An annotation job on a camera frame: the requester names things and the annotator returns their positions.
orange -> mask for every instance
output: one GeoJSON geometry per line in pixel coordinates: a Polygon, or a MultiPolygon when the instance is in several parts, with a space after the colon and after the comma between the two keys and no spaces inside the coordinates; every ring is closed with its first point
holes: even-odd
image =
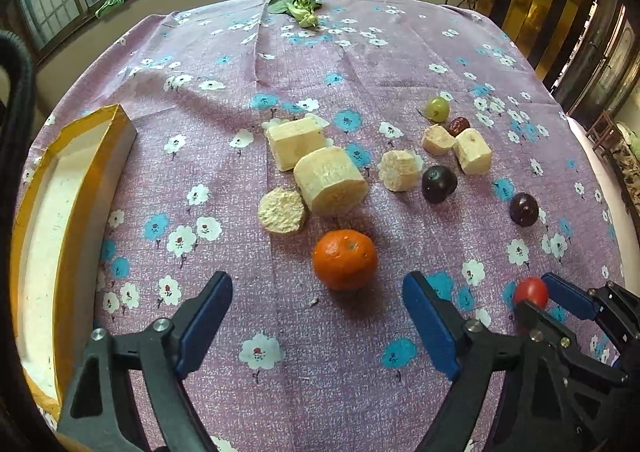
{"type": "Polygon", "coordinates": [[[378,267],[373,241],[354,229],[324,234],[312,253],[314,271],[327,288],[355,291],[369,282],[378,267]]]}

white flower print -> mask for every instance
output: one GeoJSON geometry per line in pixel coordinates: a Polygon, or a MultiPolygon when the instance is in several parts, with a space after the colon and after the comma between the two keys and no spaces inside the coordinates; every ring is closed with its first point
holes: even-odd
{"type": "Polygon", "coordinates": [[[235,448],[231,446],[231,443],[226,439],[220,439],[219,437],[209,436],[213,441],[213,444],[218,449],[218,452],[238,452],[235,448]]]}
{"type": "Polygon", "coordinates": [[[378,128],[378,132],[384,134],[385,137],[393,138],[393,137],[402,137],[404,133],[398,128],[394,127],[390,123],[383,121],[380,123],[380,128],[378,128]]]}
{"type": "Polygon", "coordinates": [[[550,240],[549,246],[551,248],[551,253],[554,254],[556,258],[562,258],[564,252],[566,252],[568,246],[564,239],[564,235],[560,235],[556,233],[550,240]]]}
{"type": "Polygon", "coordinates": [[[202,90],[221,90],[222,88],[226,88],[226,85],[222,82],[217,82],[216,80],[205,80],[198,88],[202,90]]]}
{"type": "Polygon", "coordinates": [[[482,325],[489,329],[489,326],[491,325],[491,315],[485,308],[481,307],[476,309],[476,320],[481,321],[482,325]]]}
{"type": "Polygon", "coordinates": [[[177,154],[185,143],[187,143],[187,138],[182,134],[177,134],[169,138],[166,145],[164,145],[164,151],[167,154],[177,154]]]}
{"type": "Polygon", "coordinates": [[[494,124],[494,120],[482,112],[476,112],[476,117],[478,118],[478,121],[486,127],[491,128],[494,124]]]}
{"type": "Polygon", "coordinates": [[[486,110],[487,108],[487,102],[484,98],[476,98],[474,100],[474,105],[476,106],[476,109],[478,110],[486,110]]]}
{"type": "Polygon", "coordinates": [[[248,44],[249,42],[251,42],[251,40],[253,40],[255,37],[257,37],[257,33],[254,33],[253,35],[249,35],[247,38],[245,38],[242,42],[240,42],[243,46],[248,44]]]}
{"type": "Polygon", "coordinates": [[[280,343],[275,338],[270,338],[263,333],[256,333],[251,340],[242,343],[242,350],[238,358],[246,363],[249,369],[273,369],[275,364],[285,358],[285,353],[280,349],[280,343]]]}
{"type": "Polygon", "coordinates": [[[170,306],[177,306],[182,298],[182,291],[180,290],[180,284],[177,280],[171,278],[171,275],[167,275],[158,281],[158,294],[165,304],[170,306]]]}
{"type": "Polygon", "coordinates": [[[517,111],[509,109],[507,111],[507,114],[511,116],[511,119],[517,121],[518,123],[524,123],[522,116],[517,111]]]}
{"type": "Polygon", "coordinates": [[[447,67],[441,66],[439,64],[429,64],[429,70],[432,70],[433,72],[437,72],[438,74],[444,74],[449,69],[447,69],[447,67]]]}
{"type": "Polygon", "coordinates": [[[288,123],[288,122],[289,122],[288,119],[272,117],[270,120],[263,121],[262,123],[260,123],[260,126],[265,132],[267,132],[271,127],[277,127],[278,125],[282,125],[283,123],[288,123]]]}
{"type": "Polygon", "coordinates": [[[198,237],[215,241],[222,233],[222,226],[215,217],[198,217],[196,232],[198,237]]]}
{"type": "Polygon", "coordinates": [[[120,298],[122,298],[122,303],[129,309],[138,307],[140,296],[138,295],[136,285],[131,282],[125,282],[120,288],[120,298]]]}
{"type": "Polygon", "coordinates": [[[316,110],[319,107],[318,100],[312,98],[302,99],[297,102],[296,105],[300,108],[308,110],[309,112],[316,110]]]}
{"type": "Polygon", "coordinates": [[[472,258],[462,265],[462,276],[466,283],[471,286],[478,286],[484,280],[484,264],[472,258]]]}
{"type": "Polygon", "coordinates": [[[191,226],[180,225],[169,234],[166,250],[176,257],[181,257],[183,254],[191,252],[195,243],[196,234],[191,229],[191,226]]]}
{"type": "Polygon", "coordinates": [[[202,183],[196,185],[187,194],[187,200],[190,206],[202,205],[209,200],[209,189],[202,183]]]}
{"type": "Polygon", "coordinates": [[[98,276],[95,280],[95,292],[99,293],[106,287],[107,287],[107,281],[104,276],[104,270],[100,267],[98,268],[98,276]]]}
{"type": "Polygon", "coordinates": [[[33,179],[33,169],[25,168],[24,172],[22,172],[22,182],[31,183],[32,179],[33,179]]]}
{"type": "Polygon", "coordinates": [[[329,126],[329,122],[327,120],[325,120],[323,117],[320,117],[320,116],[314,114],[313,112],[307,112],[305,114],[305,117],[312,117],[313,119],[315,119],[316,123],[318,124],[318,127],[320,127],[320,128],[324,128],[324,127],[328,127],[329,126]]]}
{"type": "Polygon", "coordinates": [[[120,309],[120,301],[113,291],[105,293],[104,297],[102,297],[102,309],[107,311],[110,315],[113,315],[118,309],[120,309]]]}
{"type": "Polygon", "coordinates": [[[233,148],[244,148],[254,142],[254,134],[246,128],[241,128],[234,138],[229,142],[233,148]]]}
{"type": "Polygon", "coordinates": [[[542,167],[540,166],[540,163],[538,163],[535,159],[530,159],[529,163],[531,165],[531,170],[535,175],[541,176],[544,174],[544,172],[542,171],[542,167]]]}
{"type": "Polygon", "coordinates": [[[124,212],[122,210],[113,210],[107,222],[111,228],[117,228],[124,223],[124,212]]]}
{"type": "Polygon", "coordinates": [[[529,261],[529,248],[522,239],[513,239],[507,244],[507,255],[509,262],[521,266],[529,261]]]}

tablecloth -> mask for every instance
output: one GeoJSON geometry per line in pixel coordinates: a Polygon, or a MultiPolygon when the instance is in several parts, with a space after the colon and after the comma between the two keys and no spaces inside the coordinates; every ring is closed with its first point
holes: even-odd
{"type": "MultiPolygon", "coordinates": [[[[215,270],[234,300],[186,390],[221,451],[413,451],[444,399],[402,305],[401,282],[421,270],[441,297],[493,331],[512,332],[515,282],[554,271],[583,288],[623,282],[607,205],[558,104],[507,35],[469,10],[412,0],[322,0],[320,26],[267,13],[269,0],[233,0],[149,16],[109,47],[55,108],[30,152],[68,122],[119,102],[138,137],[113,200],[97,271],[96,323],[140,330],[195,296],[215,270]],[[418,113],[442,96],[494,152],[487,175],[465,176],[452,153],[420,148],[418,113]],[[312,215],[293,237],[270,236],[260,198],[295,186],[274,165],[264,131],[314,114],[370,183],[362,206],[312,215]],[[413,149],[449,165],[456,192],[439,205],[420,190],[392,193],[376,164],[413,149]],[[530,228],[508,214],[532,194],[530,228]],[[375,242],[375,281],[330,294],[310,252],[331,229],[375,242]]],[[[549,303],[583,350],[611,363],[591,323],[549,303]]],[[[140,414],[162,443],[140,375],[140,414]]],[[[480,448],[497,405],[493,381],[468,450],[480,448]]]]}

cherry tomato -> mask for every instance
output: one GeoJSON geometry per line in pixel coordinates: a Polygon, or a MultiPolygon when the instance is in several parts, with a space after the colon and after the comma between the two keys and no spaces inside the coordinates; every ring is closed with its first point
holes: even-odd
{"type": "Polygon", "coordinates": [[[520,281],[513,293],[513,305],[518,305],[522,300],[533,302],[540,309],[546,307],[546,301],[549,300],[549,292],[546,284],[538,277],[527,277],[520,281]]]}

table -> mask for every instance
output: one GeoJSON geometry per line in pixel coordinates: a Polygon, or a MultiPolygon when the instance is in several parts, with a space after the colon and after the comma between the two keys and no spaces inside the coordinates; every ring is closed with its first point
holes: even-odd
{"type": "MultiPolygon", "coordinates": [[[[232,306],[185,382],[221,451],[413,451],[449,382],[402,306],[404,275],[421,270],[467,317],[513,331],[518,279],[554,271],[585,289],[623,282],[610,215],[558,104],[489,19],[412,0],[323,0],[311,31],[270,16],[268,1],[144,19],[68,91],[28,167],[82,114],[120,102],[132,118],[138,138],[106,226],[96,321],[113,333],[142,329],[215,270],[232,275],[232,306]],[[493,149],[488,175],[465,176],[452,153],[420,149],[428,122],[417,108],[436,95],[493,149]],[[274,167],[264,128],[306,114],[326,120],[370,192],[349,215],[312,215],[299,235],[270,237],[258,202],[294,179],[274,167]],[[418,189],[386,190],[376,163],[391,148],[449,165],[455,194],[430,205],[418,189]],[[516,191],[543,210],[530,228],[509,218],[516,191]],[[312,271],[311,249],[336,228],[378,247],[376,280],[353,296],[330,294],[312,271]]],[[[585,352],[612,363],[596,326],[548,309],[585,352]]],[[[134,386],[158,446],[140,376],[134,386]]],[[[499,390],[495,378],[469,450],[481,449],[499,390]]]]}

